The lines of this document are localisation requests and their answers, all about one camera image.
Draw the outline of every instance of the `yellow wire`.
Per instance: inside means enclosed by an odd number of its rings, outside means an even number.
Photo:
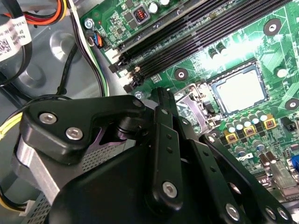
[[[67,10],[66,0],[63,0],[63,3],[64,3],[64,13],[62,14],[62,17],[59,21],[61,21],[65,17],[66,10]]]
[[[5,204],[5,202],[2,200],[2,198],[0,198],[0,205],[2,205],[3,208],[8,209],[8,210],[11,210],[11,211],[16,211],[16,212],[19,212],[19,213],[22,212],[22,211],[18,211],[18,210],[15,210],[15,209],[12,209],[12,208],[8,207],[8,206]]]
[[[0,140],[4,138],[6,133],[16,124],[18,124],[22,119],[23,113],[19,113],[13,116],[8,121],[4,122],[4,124],[0,127]]]

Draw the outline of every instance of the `screw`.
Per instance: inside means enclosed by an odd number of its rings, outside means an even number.
[[[143,93],[137,91],[137,92],[134,94],[134,96],[135,96],[137,99],[142,99],[142,98],[143,98]]]
[[[189,122],[186,119],[182,119],[182,122],[187,125]]]
[[[83,132],[76,127],[70,127],[65,132],[66,136],[74,141],[78,141],[83,138]]]
[[[291,108],[294,108],[295,106],[296,106],[296,103],[294,103],[294,102],[293,102],[293,103],[290,103],[290,107],[291,107]]]
[[[54,114],[51,113],[42,113],[39,115],[39,120],[47,125],[52,125],[57,121],[57,118]]]
[[[168,112],[164,109],[161,110],[164,114],[168,114]]]
[[[178,195],[178,190],[177,190],[176,186],[173,185],[173,183],[166,181],[163,183],[162,187],[163,187],[164,193],[168,197],[175,198]]]
[[[284,218],[285,220],[289,219],[285,211],[282,210],[282,208],[278,208],[277,210],[282,218]]]
[[[93,29],[94,28],[94,21],[91,18],[86,18],[84,21],[84,26],[86,29]]]
[[[276,216],[275,216],[274,212],[273,212],[270,208],[266,207],[266,212],[268,213],[268,215],[269,215],[273,220],[276,219]]]
[[[238,210],[230,203],[227,203],[226,206],[226,212],[229,214],[229,216],[235,220],[235,221],[239,221],[240,220],[240,214],[238,212]]]
[[[208,136],[207,139],[208,139],[211,143],[214,143],[214,142],[215,142],[215,139],[214,139],[212,136]]]
[[[140,103],[139,100],[134,99],[134,100],[133,100],[133,104],[134,104],[135,106],[142,107],[142,103]]]

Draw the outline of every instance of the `green wire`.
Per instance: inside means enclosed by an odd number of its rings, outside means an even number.
[[[103,72],[102,72],[102,70],[101,70],[101,68],[100,68],[100,66],[99,66],[99,64],[98,64],[98,62],[97,62],[97,60],[96,60],[96,58],[93,54],[93,51],[91,50],[91,48],[89,46],[88,46],[88,48],[89,48],[89,51],[90,51],[91,55],[93,56],[93,59],[95,61],[95,65],[96,65],[96,67],[99,71],[99,74],[101,76],[101,79],[103,81],[105,97],[108,97],[109,96],[109,89],[108,89],[108,85],[107,85],[107,80],[105,79],[105,77],[103,75]]]

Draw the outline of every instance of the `barcode label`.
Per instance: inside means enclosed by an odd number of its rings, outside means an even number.
[[[24,16],[10,19],[0,26],[0,61],[3,61],[31,42],[31,36]]]

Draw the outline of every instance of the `cpu socket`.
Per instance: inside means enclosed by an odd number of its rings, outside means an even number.
[[[236,114],[267,100],[256,60],[245,62],[208,81],[215,100],[226,116]]]

